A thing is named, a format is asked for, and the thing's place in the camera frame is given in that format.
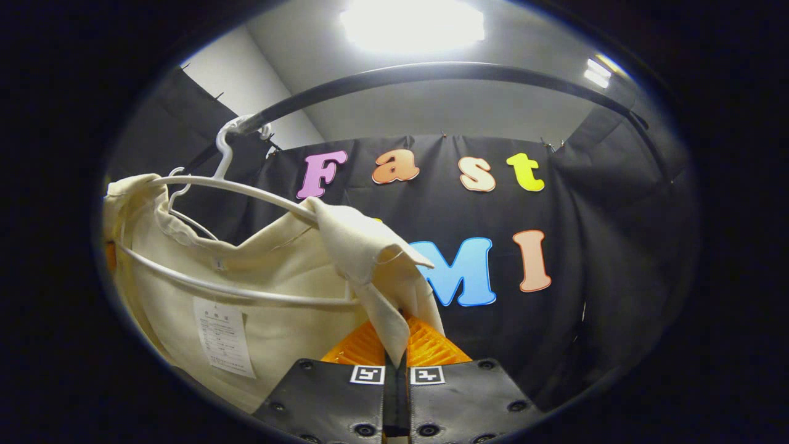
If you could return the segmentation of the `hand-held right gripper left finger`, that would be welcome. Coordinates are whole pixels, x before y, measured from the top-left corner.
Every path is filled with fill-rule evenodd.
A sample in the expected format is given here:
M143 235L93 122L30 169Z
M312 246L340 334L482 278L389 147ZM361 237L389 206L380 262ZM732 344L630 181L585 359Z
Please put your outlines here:
M398 369L366 321L321 359L296 360L253 413L305 444L388 444Z

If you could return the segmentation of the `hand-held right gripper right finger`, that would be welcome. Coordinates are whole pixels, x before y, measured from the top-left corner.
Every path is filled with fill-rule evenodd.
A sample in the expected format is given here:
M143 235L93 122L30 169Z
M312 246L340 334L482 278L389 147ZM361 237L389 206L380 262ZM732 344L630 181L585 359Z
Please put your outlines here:
M511 440L546 413L495 359L474 360L414 315L398 370L398 433L407 444Z

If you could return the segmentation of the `cream collared shirt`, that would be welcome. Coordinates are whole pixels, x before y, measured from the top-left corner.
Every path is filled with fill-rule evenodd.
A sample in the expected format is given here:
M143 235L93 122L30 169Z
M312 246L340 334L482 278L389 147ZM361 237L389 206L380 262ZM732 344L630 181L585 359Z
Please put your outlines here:
M164 361L246 413L301 358L322 358L369 321L399 363L417 316L442 334L433 263L382 222L308 197L240 245L169 213L156 174L110 183L104 238L118 296Z

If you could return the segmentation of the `white clothes hanger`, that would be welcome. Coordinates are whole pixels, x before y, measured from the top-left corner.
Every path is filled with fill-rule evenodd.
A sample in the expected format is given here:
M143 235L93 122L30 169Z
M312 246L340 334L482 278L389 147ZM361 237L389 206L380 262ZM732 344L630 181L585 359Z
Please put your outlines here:
M181 221L186 222L187 224L191 225L193 228L197 228L198 231L200 231L203 235L206 235L209 239L219 241L218 237L215 236L208 228L206 228L205 226L201 225L200 223L198 223L194 219L186 216L186 214L183 214L180 211L177 211L177 210L174 209L174 205L175 205L175 202L178 199L178 197L188 193L190 188L191 188L191 184L185 184L183 186L183 188L178 189L177 191L174 191L173 193L170 194L169 199L168 199L168 204L167 204L167 211L168 211L168 213L172 214L175 217L177 217Z
M307 208L299 206L295 202L292 202L292 200L285 199L284 197L280 197L279 195L270 193L268 191L263 191L262 189L257 189L242 183L228 181L225 179L226 172L228 171L229 166L233 160L233 149L231 146L229 146L229 143L226 140L227 135L240 135L240 126L242 126L243 123L247 123L247 121L250 119L251 115L237 117L226 123L217 133L215 137L215 145L217 146L219 153L222 155L222 159L220 160L219 166L217 166L215 173L212 176L168 175L167 177L161 177L160 179L155 179L148 183L144 183L142 187L149 188L170 184L185 184L222 189L223 191L231 191L245 195L247 197L252 197L253 199L262 200L262 202L274 204L280 208L284 208L284 210L287 210L290 213L294 213L297 216L306 219L308 222L317 222L315 213L313 213L311 210L307 210ZM142 255L138 255L138 253L131 250L125 244L125 235L126 225L121 224L120 237L118 241L115 242L116 248L123 251L127 256L132 258L138 264L144 265L150 270L162 276L166 276L166 278L170 278L183 284L191 285L192 287L197 287L201 290L212 290L212 292L246 298L246 300L265 300L291 303L294 305L355 306L359 304L359 300L357 298L353 298L353 292L350 284L348 283L345 284L345 295L343 298L316 298L260 292L260 290L240 289L239 287L220 285L204 280L199 280L194 276L189 276L173 269L169 269L161 264L149 260L146 257L143 257Z

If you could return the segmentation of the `black clothes rack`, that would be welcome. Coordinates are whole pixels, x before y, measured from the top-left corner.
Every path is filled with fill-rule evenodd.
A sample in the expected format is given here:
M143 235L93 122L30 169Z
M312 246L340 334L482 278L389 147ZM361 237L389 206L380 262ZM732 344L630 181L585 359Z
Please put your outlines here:
M505 65L482 62L425 62L397 65L397 67L375 68L362 73L344 76L324 84L308 88L303 92L283 99L267 109L260 110L250 118L243 118L239 129L232 129L229 140L236 141L261 129L265 124L293 112L352 93L372 88L433 80L475 80L499 81L513 84L533 85L575 96L595 103L605 109L618 113L637 131L647 146L663 180L670 181L666 160L656 148L647 133L647 125L639 115L627 109L603 93L596 92L580 84L572 83L557 76L539 73L527 68L506 67Z

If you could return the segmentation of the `black backdrop cloth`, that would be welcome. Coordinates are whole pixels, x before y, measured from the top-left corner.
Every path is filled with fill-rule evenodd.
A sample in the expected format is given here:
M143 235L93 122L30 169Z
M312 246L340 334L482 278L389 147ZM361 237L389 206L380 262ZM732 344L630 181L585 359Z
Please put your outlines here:
M233 153L225 179L299 206L308 197L350 206L385 224L433 263L422 275L442 335L474 360L499 361L550 411L653 348L678 315L698 259L698 199L683 143L639 101L617 102L645 121L670 181L636 129L595 103L557 149L443 134L363 138L262 162ZM99 230L111 283L141 335L113 280L117 248L104 238L104 197ZM174 209L233 245L288 213L198 185Z

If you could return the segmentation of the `small ceiling light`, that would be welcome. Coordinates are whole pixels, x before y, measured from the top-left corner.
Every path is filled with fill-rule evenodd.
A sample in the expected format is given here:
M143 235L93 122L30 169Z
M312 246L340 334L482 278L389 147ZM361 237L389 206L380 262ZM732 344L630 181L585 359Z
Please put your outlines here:
M613 77L613 73L594 59L587 59L586 69L583 78L599 88L608 88Z

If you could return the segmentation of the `large ceiling light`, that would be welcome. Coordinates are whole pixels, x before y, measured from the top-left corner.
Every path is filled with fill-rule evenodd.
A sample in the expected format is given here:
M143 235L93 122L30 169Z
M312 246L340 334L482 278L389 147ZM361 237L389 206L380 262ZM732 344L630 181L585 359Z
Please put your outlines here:
M485 19L464 0L353 0L339 14L347 39L374 52L448 51L485 40Z

